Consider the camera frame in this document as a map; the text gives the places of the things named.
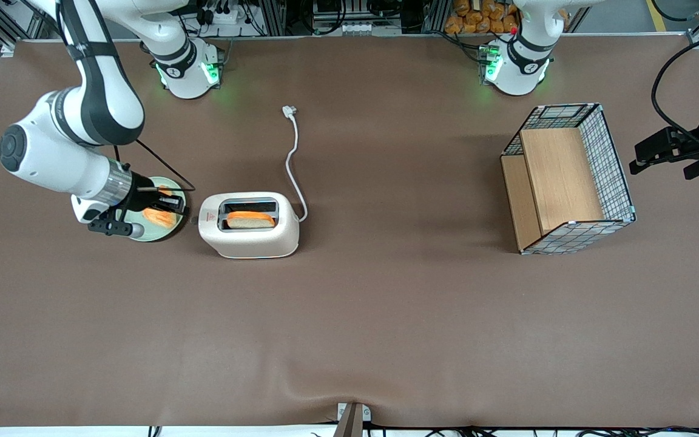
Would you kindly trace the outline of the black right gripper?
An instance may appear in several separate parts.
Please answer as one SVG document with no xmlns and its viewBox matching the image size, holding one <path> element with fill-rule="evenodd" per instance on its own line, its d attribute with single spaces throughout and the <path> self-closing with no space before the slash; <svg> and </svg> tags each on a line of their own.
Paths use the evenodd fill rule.
<svg viewBox="0 0 699 437">
<path fill-rule="evenodd" d="M 161 193 L 150 178 L 141 176 L 137 172 L 131 172 L 131 185 L 125 198 L 119 202 L 118 208 L 143 211 L 153 207 L 158 201 L 162 208 L 184 208 L 182 211 L 165 211 L 164 219 L 166 220 L 181 220 L 189 213 L 189 208 L 185 208 L 185 199 L 182 196 Z"/>
</svg>

